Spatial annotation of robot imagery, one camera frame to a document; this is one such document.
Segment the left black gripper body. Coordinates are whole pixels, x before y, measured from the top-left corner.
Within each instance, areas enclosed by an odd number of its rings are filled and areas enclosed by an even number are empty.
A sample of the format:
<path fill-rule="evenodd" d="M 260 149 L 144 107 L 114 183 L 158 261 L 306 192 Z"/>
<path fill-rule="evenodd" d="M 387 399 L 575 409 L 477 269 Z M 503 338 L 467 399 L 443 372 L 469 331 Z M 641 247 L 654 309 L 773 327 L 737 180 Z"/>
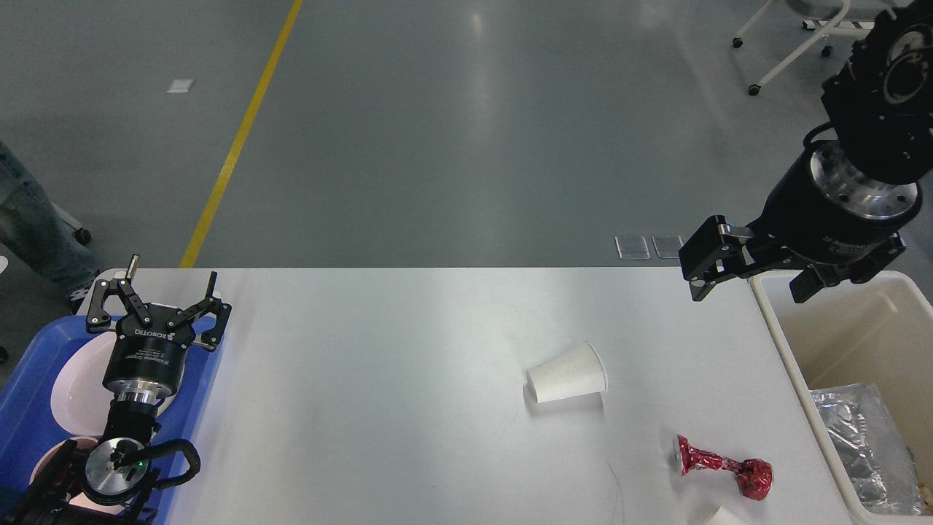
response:
<path fill-rule="evenodd" d="M 117 323 L 117 341 L 102 386 L 114 394 L 143 384 L 157 399 L 176 395 L 182 384 L 187 350 L 195 339 L 189 325 L 176 332 L 143 327 L 134 320 Z"/>

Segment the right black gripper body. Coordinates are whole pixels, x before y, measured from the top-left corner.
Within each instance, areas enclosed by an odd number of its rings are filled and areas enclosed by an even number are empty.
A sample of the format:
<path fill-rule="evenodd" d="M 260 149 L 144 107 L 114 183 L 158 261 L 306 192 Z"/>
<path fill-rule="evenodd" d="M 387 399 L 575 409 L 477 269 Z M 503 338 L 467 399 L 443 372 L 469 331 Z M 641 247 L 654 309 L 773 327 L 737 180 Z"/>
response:
<path fill-rule="evenodd" d="M 877 182 L 860 171 L 837 140 L 820 140 L 784 174 L 755 219 L 755 233 L 824 265 L 848 265 L 916 218 L 919 183 Z"/>

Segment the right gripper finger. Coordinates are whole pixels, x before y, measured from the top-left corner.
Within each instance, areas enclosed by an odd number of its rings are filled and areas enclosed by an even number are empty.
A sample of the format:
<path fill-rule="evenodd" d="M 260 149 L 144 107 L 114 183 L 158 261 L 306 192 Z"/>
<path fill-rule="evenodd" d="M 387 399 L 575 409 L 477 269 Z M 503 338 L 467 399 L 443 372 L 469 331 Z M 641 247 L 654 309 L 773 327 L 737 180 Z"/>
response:
<path fill-rule="evenodd" d="M 900 254 L 906 245 L 899 233 L 880 243 L 863 258 L 846 265 L 827 265 L 820 262 L 808 262 L 802 272 L 789 284 L 791 296 L 796 303 L 805 303 L 817 292 L 833 288 L 843 281 L 853 284 L 865 284 L 886 269 Z"/>
<path fill-rule="evenodd" d="M 679 249 L 683 279 L 691 299 L 703 301 L 717 284 L 795 268 L 795 254 L 776 237 L 710 216 Z"/>

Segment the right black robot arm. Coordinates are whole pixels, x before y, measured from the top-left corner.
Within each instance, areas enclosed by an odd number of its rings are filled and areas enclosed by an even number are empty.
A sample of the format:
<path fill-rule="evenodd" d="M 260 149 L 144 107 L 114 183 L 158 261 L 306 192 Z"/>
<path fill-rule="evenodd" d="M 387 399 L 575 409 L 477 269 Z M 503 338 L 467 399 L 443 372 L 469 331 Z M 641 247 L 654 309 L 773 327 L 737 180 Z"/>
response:
<path fill-rule="evenodd" d="M 679 250 L 693 301 L 722 282 L 796 270 L 796 303 L 843 281 L 863 284 L 903 253 L 931 172 L 931 3 L 887 7 L 822 85 L 827 122 L 740 227 L 713 215 Z"/>

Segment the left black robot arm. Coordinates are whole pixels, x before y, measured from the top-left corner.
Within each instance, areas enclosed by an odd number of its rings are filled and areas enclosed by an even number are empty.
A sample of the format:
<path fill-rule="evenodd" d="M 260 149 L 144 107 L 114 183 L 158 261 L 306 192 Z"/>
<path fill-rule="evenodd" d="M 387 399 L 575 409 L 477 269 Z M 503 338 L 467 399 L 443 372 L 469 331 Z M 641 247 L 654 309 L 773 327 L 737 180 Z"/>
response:
<path fill-rule="evenodd" d="M 192 306 L 146 302 L 137 263 L 42 329 L 2 392 L 4 524 L 161 523 L 200 472 L 193 427 L 233 307 L 214 273 Z"/>

